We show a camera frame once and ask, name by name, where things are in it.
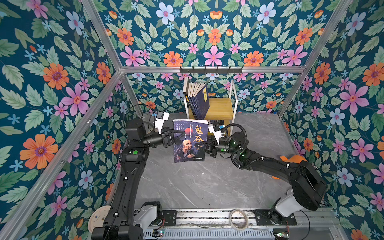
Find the dark portrait book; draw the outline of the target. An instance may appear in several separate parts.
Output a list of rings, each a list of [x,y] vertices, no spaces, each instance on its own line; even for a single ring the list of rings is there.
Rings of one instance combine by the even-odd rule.
[[[174,134],[174,162],[203,162],[205,152],[195,146],[207,140],[208,121],[206,120],[173,120]]]

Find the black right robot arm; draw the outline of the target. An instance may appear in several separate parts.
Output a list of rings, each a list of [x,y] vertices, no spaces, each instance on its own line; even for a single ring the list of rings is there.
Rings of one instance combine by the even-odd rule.
[[[225,127],[210,124],[208,130],[213,136],[200,145],[214,158],[217,154],[230,154],[231,162],[240,170],[262,172],[290,184],[292,191],[274,203],[266,218],[279,224],[297,211],[316,211],[321,206],[327,185],[310,162],[301,155],[275,159],[259,154],[248,148],[248,134],[241,125],[235,124],[240,131],[227,137],[231,127],[233,124]]]

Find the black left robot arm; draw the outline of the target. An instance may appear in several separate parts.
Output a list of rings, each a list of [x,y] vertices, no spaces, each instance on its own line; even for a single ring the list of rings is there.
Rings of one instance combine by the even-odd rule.
[[[175,143],[174,134],[180,133],[172,128],[164,128],[162,133],[147,134],[142,119],[133,119],[126,125],[128,134],[127,145],[124,148],[121,160],[121,173],[119,184],[112,201],[110,211],[102,226],[95,227],[92,240],[142,240],[146,228],[158,218],[157,206],[154,213],[150,210],[144,216],[151,217],[146,223],[135,222],[134,211],[137,191],[141,176],[146,167],[150,148],[157,146],[172,146]]]

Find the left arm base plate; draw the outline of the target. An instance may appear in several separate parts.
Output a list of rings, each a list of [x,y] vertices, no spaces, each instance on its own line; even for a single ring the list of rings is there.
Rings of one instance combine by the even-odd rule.
[[[153,222],[151,222],[151,227],[174,227],[176,226],[177,220],[177,211],[176,210],[162,210],[158,211],[157,217]]]

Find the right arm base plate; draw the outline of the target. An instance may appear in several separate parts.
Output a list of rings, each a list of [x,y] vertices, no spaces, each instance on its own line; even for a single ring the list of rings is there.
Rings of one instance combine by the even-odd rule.
[[[270,210],[253,210],[258,226],[296,226],[297,221],[294,214],[283,217],[279,213]]]

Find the black wolf cover book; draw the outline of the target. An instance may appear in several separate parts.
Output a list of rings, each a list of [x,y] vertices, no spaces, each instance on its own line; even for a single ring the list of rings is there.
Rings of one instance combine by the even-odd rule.
[[[208,120],[208,124],[212,124],[212,125],[219,125],[219,126],[224,126],[225,123],[224,123],[224,120]]]

